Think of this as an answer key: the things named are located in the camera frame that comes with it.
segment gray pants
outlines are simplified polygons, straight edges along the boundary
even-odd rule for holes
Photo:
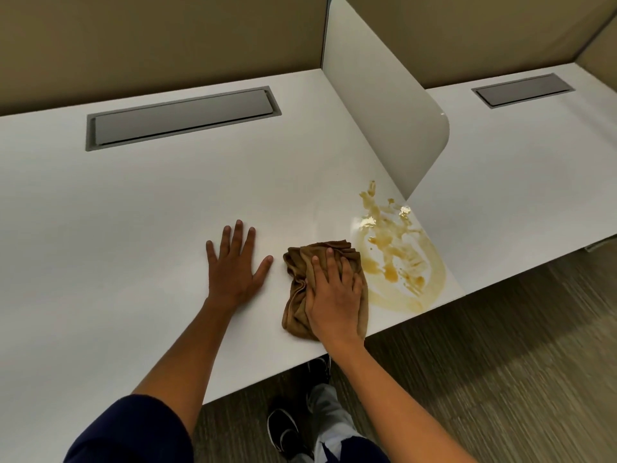
[[[322,443],[328,447],[336,458],[341,458],[341,442],[352,436],[360,436],[353,425],[353,420],[347,411],[341,407],[336,390],[325,383],[312,389],[308,397],[308,405],[313,410],[313,435],[317,435],[315,443],[315,463],[326,463],[326,454]],[[310,456],[298,454],[291,463],[313,463]]]

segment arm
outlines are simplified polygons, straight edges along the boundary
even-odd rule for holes
[[[307,316],[313,333],[343,370],[395,463],[448,461],[473,463],[463,450],[368,354],[358,336],[362,279],[341,259],[339,276],[332,249],[326,254],[328,279],[313,258],[316,289],[307,292]]]
[[[192,434],[210,380],[219,346],[237,307],[253,298],[273,262],[267,256],[255,275],[251,264],[255,228],[242,247],[243,223],[238,220],[231,243],[231,228],[223,230],[219,256],[212,241],[206,243],[209,295],[195,319],[174,345],[135,388],[134,395],[158,398],[171,408]]]

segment beige partition wall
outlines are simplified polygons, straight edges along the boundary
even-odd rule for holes
[[[617,0],[348,0],[424,87],[559,63]]]
[[[2,0],[0,115],[319,68],[327,0]]]
[[[617,16],[583,51],[576,63],[617,91]]]

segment yellow liquid spill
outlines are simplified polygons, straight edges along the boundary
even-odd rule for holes
[[[360,193],[368,214],[355,240],[362,268],[369,275],[369,302],[394,311],[423,312],[434,304],[445,286],[445,265],[426,233],[413,227],[407,217],[411,210],[396,205],[392,198],[388,199],[388,206],[380,207],[374,200],[375,192],[375,182],[371,181],[368,190]],[[409,237],[416,241],[424,256]],[[382,264],[371,256],[371,246],[381,252]],[[395,285],[399,280],[408,293]]]

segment hand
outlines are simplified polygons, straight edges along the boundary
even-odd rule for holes
[[[339,276],[332,248],[326,251],[328,280],[321,269],[319,258],[313,257],[312,262],[315,292],[307,287],[308,321],[315,336],[337,361],[340,354],[363,345],[358,335],[362,278],[352,272],[349,261],[343,257],[343,273]]]
[[[210,292],[206,303],[212,308],[222,308],[233,313],[236,308],[250,301],[264,284],[274,258],[267,256],[253,274],[252,259],[255,248],[255,228],[251,227],[242,248],[243,223],[239,219],[233,232],[225,226],[221,238],[219,257],[212,241],[205,243],[208,254]]]

